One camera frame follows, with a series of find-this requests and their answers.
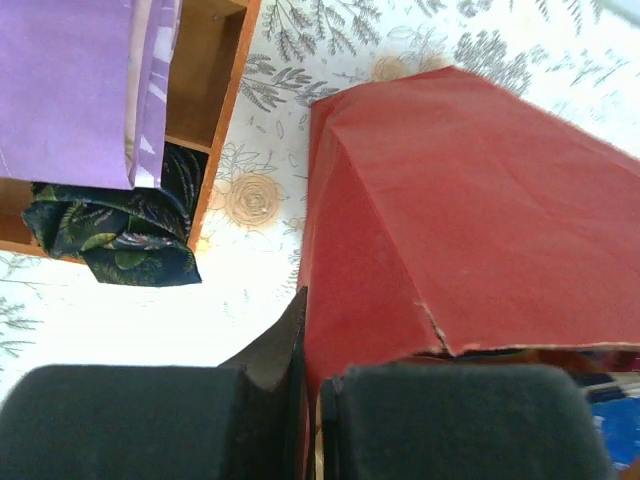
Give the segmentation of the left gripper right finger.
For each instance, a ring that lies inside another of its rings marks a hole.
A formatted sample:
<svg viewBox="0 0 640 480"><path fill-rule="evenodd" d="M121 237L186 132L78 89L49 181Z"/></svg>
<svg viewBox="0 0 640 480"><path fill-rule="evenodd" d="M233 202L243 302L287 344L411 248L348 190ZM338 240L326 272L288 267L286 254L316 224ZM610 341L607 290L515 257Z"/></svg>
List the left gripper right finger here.
<svg viewBox="0 0 640 480"><path fill-rule="evenodd" d="M321 389L327 479L615 479L574 380L547 366L359 367Z"/></svg>

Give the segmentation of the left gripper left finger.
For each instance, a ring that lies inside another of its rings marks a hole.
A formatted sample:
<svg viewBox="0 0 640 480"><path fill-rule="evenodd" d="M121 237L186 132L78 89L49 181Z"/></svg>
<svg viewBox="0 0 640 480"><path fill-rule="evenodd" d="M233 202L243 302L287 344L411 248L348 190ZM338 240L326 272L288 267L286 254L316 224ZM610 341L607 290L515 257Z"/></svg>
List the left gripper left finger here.
<svg viewBox="0 0 640 480"><path fill-rule="evenodd" d="M1 410L5 479L303 479L307 293L217 367L50 365Z"/></svg>

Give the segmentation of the blue Doritos chip bag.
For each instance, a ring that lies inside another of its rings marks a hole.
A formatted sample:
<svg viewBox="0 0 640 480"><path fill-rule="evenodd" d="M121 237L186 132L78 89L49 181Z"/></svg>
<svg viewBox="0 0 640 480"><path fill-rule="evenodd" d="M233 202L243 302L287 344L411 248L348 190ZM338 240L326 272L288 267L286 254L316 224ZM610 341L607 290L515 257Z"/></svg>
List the blue Doritos chip bag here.
<svg viewBox="0 0 640 480"><path fill-rule="evenodd" d="M639 373L589 374L581 384L614 467L627 470L639 459Z"/></svg>

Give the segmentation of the red paper bag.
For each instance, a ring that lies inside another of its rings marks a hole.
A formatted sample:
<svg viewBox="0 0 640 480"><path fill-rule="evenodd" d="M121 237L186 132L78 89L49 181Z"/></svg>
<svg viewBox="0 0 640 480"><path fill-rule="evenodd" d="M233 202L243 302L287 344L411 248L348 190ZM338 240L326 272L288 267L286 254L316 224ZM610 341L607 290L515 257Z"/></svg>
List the red paper bag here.
<svg viewBox="0 0 640 480"><path fill-rule="evenodd" d="M553 367L591 410L589 353L639 348L639 164L453 67L350 88L312 107L299 281L321 445L359 367Z"/></svg>

